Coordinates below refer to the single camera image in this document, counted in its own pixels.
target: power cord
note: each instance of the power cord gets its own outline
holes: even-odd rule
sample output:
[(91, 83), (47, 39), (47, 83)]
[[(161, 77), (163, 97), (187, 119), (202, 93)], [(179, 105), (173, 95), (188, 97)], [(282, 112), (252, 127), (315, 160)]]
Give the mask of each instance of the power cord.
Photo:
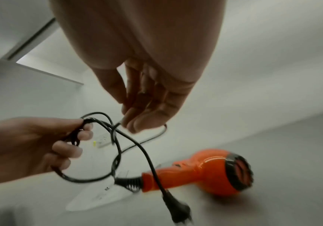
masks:
[[(96, 118), (86, 118), (88, 116), (96, 115), (96, 114), (100, 114), (100, 115), (105, 116), (108, 119), (109, 123), (105, 122), (105, 121), (98, 120)], [(118, 155), (115, 157), (115, 159), (112, 162), (111, 172), (109, 172), (108, 174), (106, 174), (104, 176), (101, 176), (98, 178), (91, 178), (91, 179), (76, 179), (76, 178), (72, 178), (72, 177), (65, 175), (59, 168), (53, 167), (52, 169), (58, 174), (58, 176), (62, 177), (63, 179), (65, 179), (67, 181), (73, 182), (73, 183), (91, 183), (91, 182), (101, 181), (101, 180), (104, 180), (104, 179), (112, 176), (115, 180), (115, 184), (123, 186), (132, 192), (139, 191), (140, 188), (142, 187), (142, 181), (140, 181), (139, 178), (116, 178), (115, 177), (115, 171), (119, 167), (119, 164), (121, 161), (121, 155), (124, 152), (132, 149), (133, 147), (138, 147), (146, 157), (146, 160), (150, 166), (150, 170), (153, 174), (154, 180), (162, 193), (162, 198), (165, 202), (165, 205), (168, 207), (168, 209), (171, 213), (171, 217), (172, 217), (173, 222), (174, 223), (186, 223), (187, 220), (191, 220), (190, 207), (187, 204), (183, 204), (183, 203), (179, 202), (176, 198), (174, 198), (171, 195), (171, 193), (168, 190), (164, 189), (164, 187), (162, 186), (162, 184), (159, 180), (159, 177), (155, 171), (153, 163), (150, 160), (148, 153), (141, 145), (143, 143), (146, 143), (148, 141), (151, 141), (151, 140), (156, 139), (156, 138), (160, 137), (161, 135), (163, 135), (167, 130), (166, 124), (164, 125), (164, 130), (161, 133), (139, 143), (136, 140), (134, 140), (133, 138), (131, 138), (130, 136), (123, 133), (122, 131), (118, 130), (117, 127), (120, 126), (120, 123), (117, 123), (114, 125), (112, 119), (107, 114), (105, 114), (103, 112), (92, 112), (92, 113), (82, 116), (81, 118), (84, 119), (83, 124), (78, 129), (76, 129), (72, 133), (70, 133), (69, 136), (66, 138), (66, 140), (70, 140), (70, 142), (73, 145), (79, 146), (80, 140), (77, 138), (79, 131), (83, 130), (83, 126), (85, 124), (95, 122), (95, 123), (98, 123), (99, 125), (103, 126), (110, 133), (112, 144), (116, 145), (117, 150), (118, 150)], [(122, 150), (120, 148), (120, 144), (117, 139), (116, 133), (118, 133), (118, 134), (122, 135), (123, 137), (125, 137), (126, 139), (130, 140), (131, 142), (134, 143), (134, 145), (131, 145), (131, 146), (125, 148), (124, 150)]]

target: black cord strain relief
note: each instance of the black cord strain relief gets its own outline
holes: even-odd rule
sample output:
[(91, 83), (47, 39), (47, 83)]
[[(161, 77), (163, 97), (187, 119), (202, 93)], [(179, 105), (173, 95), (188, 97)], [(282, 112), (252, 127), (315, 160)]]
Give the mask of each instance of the black cord strain relief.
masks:
[(192, 221), (191, 209), (186, 203), (178, 201), (174, 196), (167, 190), (166, 194), (163, 195), (162, 199), (165, 205), (168, 207), (172, 221), (177, 223), (187, 223), (187, 221)]
[(143, 188), (144, 183), (141, 177), (135, 178), (115, 178), (114, 184), (122, 186), (132, 192), (138, 192)]

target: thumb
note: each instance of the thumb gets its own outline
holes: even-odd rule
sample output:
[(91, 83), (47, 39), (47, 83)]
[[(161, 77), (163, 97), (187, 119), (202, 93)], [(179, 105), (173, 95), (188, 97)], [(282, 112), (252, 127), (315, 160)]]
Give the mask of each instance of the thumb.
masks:
[(35, 124), (43, 133), (68, 133), (80, 127), (83, 123), (82, 118), (63, 119), (63, 118), (34, 118)]

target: black plug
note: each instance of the black plug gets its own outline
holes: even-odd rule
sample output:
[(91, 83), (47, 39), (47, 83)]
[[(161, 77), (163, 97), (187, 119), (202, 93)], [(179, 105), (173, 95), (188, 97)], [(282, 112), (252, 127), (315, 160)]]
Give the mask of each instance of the black plug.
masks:
[(166, 194), (163, 195), (162, 199), (164, 200), (166, 207), (168, 207), (172, 221), (175, 224), (185, 224), (187, 220), (192, 220), (190, 207), (187, 204), (179, 202), (168, 190), (166, 190)]

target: finger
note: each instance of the finger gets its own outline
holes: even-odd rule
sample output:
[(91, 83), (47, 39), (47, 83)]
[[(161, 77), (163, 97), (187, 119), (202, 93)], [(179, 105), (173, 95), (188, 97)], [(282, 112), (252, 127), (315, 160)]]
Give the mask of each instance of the finger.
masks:
[(155, 82), (149, 76), (143, 74), (140, 86), (141, 92), (137, 95), (133, 106), (127, 111), (121, 121), (122, 126), (126, 128), (128, 128), (129, 122), (141, 114), (152, 100)]
[(90, 140), (93, 138), (93, 132), (88, 130), (82, 130), (78, 133), (77, 138), (79, 140)]
[(125, 71), (127, 74), (127, 100), (121, 109), (123, 115), (125, 115), (133, 105), (136, 96), (140, 91), (140, 71), (137, 71), (128, 65), (125, 65)]
[(139, 115), (131, 127), (138, 133), (145, 129), (157, 128), (164, 125), (180, 110), (188, 94), (168, 93), (164, 103), (155, 110), (147, 110)]
[(61, 140), (56, 141), (52, 145), (52, 150), (62, 157), (67, 158), (78, 158), (82, 155), (83, 152), (82, 148), (72, 144), (67, 144), (66, 142), (63, 142)]
[(92, 123), (85, 124), (83, 126), (83, 129), (87, 131), (91, 131), (93, 129), (93, 124)]
[(155, 85), (153, 100), (147, 106), (147, 109), (155, 110), (158, 107), (160, 107), (160, 105), (164, 102), (167, 93), (168, 92), (165, 89), (165, 87), (163, 85), (161, 85), (160, 83), (157, 83)]
[(102, 87), (116, 100), (122, 104), (126, 99), (124, 81), (117, 69), (103, 70), (92, 69)]
[(71, 165), (71, 160), (59, 156), (55, 153), (47, 153), (44, 155), (44, 162), (46, 164), (46, 171), (51, 171), (51, 167), (57, 167), (60, 170), (67, 169)]
[(30, 124), (42, 133), (68, 133), (80, 127), (83, 119), (31, 118)]

